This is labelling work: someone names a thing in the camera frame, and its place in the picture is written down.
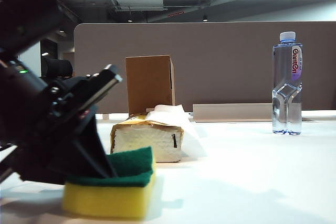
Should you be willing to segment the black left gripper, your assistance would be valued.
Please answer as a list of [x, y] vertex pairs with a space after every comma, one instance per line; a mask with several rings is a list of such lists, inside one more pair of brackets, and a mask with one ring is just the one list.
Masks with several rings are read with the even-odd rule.
[[22, 180], [63, 184], [70, 176], [112, 178], [97, 132], [95, 105], [122, 78], [115, 65], [70, 83], [46, 83], [21, 61], [1, 61], [1, 150], [46, 138], [71, 121], [76, 137], [68, 143], [16, 149], [15, 172]]

